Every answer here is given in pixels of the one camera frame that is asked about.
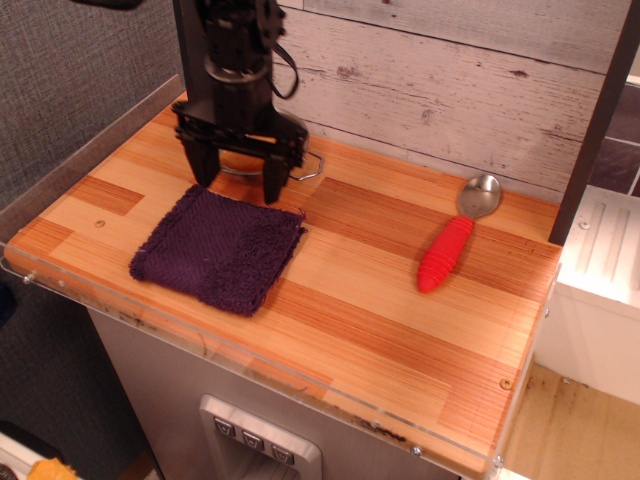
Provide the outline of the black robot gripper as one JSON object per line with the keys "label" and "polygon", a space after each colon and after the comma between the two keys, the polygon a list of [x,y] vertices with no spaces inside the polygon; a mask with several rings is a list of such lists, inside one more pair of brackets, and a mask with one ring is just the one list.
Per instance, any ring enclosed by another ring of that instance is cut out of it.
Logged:
{"label": "black robot gripper", "polygon": [[302,120],[279,111],[273,97],[281,93],[269,69],[260,72],[215,70],[208,74],[206,100],[173,104],[176,135],[184,146],[196,182],[208,188],[218,176],[221,150],[261,158],[266,204],[279,199],[289,172],[302,164],[309,133]]}

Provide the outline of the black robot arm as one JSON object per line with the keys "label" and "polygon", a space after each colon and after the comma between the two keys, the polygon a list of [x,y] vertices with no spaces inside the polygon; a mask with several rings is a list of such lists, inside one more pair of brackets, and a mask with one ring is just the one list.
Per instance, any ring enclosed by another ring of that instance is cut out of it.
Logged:
{"label": "black robot arm", "polygon": [[304,123],[273,105],[273,58],[295,64],[279,45],[285,11],[275,1],[173,4],[187,98],[172,110],[197,183],[209,186],[229,151],[260,158],[264,200],[278,200],[309,142]]}

